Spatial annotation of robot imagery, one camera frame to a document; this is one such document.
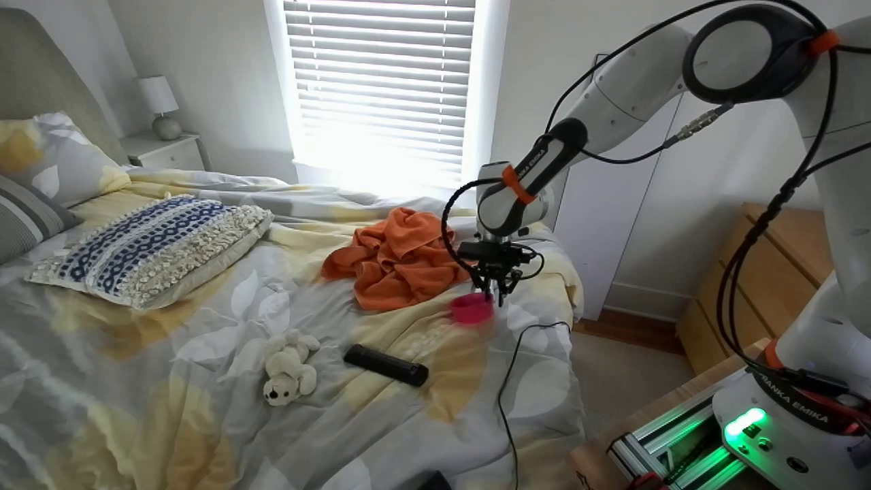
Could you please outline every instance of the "window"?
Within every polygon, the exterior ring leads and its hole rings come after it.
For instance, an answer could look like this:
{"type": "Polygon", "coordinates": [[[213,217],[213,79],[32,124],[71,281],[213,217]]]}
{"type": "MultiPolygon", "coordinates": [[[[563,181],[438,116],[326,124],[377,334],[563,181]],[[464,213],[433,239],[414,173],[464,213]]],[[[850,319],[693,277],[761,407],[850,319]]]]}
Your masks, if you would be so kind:
{"type": "Polygon", "coordinates": [[[475,0],[286,0],[283,15],[296,162],[381,195],[468,180],[475,0]]]}

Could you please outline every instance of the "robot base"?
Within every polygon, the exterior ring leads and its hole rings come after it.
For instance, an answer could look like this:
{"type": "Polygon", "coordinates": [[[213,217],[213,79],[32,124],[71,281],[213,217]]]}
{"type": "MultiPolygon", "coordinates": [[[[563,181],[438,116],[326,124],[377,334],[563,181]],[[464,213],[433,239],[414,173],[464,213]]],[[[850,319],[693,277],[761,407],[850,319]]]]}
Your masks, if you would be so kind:
{"type": "Polygon", "coordinates": [[[780,402],[754,375],[714,394],[714,416],[724,445],[777,488],[871,488],[871,439],[823,433],[780,402]]]}

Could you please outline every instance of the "wooden floor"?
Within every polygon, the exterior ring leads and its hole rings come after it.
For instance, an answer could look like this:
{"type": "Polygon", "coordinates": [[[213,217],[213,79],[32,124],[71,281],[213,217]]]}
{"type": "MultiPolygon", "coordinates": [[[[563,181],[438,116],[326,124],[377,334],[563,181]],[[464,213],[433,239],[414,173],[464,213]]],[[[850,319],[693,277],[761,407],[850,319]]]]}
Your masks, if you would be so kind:
{"type": "Polygon", "coordinates": [[[596,337],[609,337],[622,342],[635,342],[657,352],[673,352],[684,354],[684,345],[675,334],[673,320],[657,320],[657,319],[644,319],[644,316],[629,316],[618,309],[601,309],[599,320],[580,320],[580,333],[596,334],[596,337]]]}

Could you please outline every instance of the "black remote control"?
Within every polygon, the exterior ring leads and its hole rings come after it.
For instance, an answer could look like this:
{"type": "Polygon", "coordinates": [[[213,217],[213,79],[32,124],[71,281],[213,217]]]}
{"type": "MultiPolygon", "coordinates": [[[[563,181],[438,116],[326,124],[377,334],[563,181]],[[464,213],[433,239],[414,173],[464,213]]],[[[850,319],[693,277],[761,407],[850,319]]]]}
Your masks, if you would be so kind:
{"type": "Polygon", "coordinates": [[[431,379],[431,371],[426,365],[407,362],[407,360],[390,356],[384,352],[359,345],[359,342],[354,342],[345,352],[345,362],[366,367],[366,371],[373,371],[379,375],[412,384],[412,386],[426,386],[426,382],[431,379]]]}

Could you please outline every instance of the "blue and white pillow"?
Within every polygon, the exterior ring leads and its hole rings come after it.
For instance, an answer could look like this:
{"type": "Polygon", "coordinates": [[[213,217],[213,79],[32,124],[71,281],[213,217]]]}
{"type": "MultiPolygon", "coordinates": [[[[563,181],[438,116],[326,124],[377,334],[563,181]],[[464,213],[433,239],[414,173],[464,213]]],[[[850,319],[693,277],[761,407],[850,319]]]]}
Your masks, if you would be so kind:
{"type": "Polygon", "coordinates": [[[31,281],[114,305],[166,308],[241,260],[271,224],[272,213],[254,205],[166,198],[52,256],[31,281]]]}

